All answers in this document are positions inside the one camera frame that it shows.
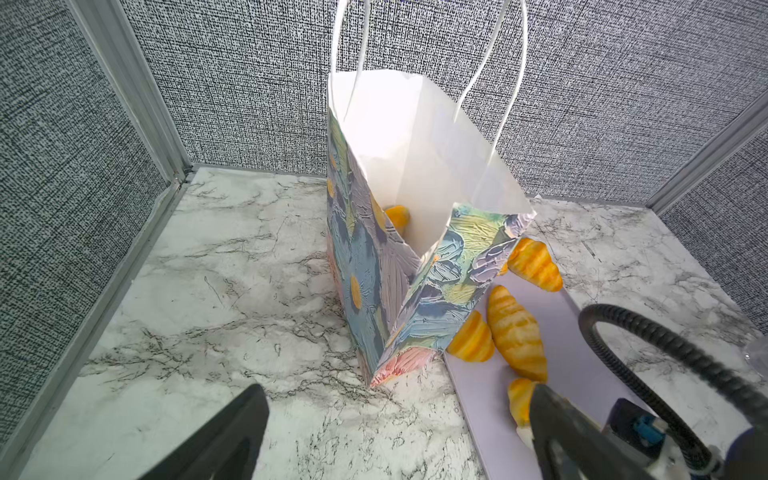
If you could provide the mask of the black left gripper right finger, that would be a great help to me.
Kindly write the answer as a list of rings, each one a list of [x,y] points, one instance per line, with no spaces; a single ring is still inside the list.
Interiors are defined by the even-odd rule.
[[[530,421],[544,479],[649,479],[594,423],[544,384],[535,386]]]

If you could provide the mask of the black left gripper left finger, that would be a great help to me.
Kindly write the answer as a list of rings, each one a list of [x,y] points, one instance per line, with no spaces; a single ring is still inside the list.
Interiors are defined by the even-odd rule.
[[[252,384],[143,477],[250,479],[268,419],[266,393]]]

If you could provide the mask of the small striped croissant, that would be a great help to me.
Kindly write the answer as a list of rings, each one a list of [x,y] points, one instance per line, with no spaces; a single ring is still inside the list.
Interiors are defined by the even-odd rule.
[[[494,350],[490,328],[478,311],[470,314],[446,349],[448,354],[469,363],[488,361]]]

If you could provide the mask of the floral paper gift bag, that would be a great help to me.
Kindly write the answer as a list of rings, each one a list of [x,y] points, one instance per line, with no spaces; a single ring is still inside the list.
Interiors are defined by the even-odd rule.
[[[496,141],[429,78],[332,66],[327,88],[329,264],[377,387],[448,347],[535,213]]]

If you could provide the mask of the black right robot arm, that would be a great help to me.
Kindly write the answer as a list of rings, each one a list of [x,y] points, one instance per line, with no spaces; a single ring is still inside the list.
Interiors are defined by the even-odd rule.
[[[655,347],[679,364],[675,373],[653,369],[638,375],[614,353],[598,331],[605,323],[623,329]],[[753,382],[715,360],[704,350],[660,323],[631,310],[593,304],[581,310],[579,329],[588,346],[656,416],[668,425],[668,435],[678,447],[692,479],[765,479],[767,477],[767,396]],[[686,420],[681,407],[695,420],[695,407],[712,396],[708,385],[740,412],[750,428],[735,438],[727,454],[707,446]]]

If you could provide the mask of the long scored bread loaf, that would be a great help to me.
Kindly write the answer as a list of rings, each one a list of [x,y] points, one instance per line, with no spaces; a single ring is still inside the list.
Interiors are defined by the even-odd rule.
[[[534,316],[501,285],[490,292],[487,316],[496,349],[513,371],[520,377],[545,383],[547,358]]]

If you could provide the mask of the ring donut bread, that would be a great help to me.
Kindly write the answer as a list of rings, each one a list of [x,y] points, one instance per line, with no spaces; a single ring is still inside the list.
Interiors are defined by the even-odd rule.
[[[385,210],[385,213],[396,231],[401,237],[405,236],[405,231],[410,223],[410,212],[402,205],[395,205]]]

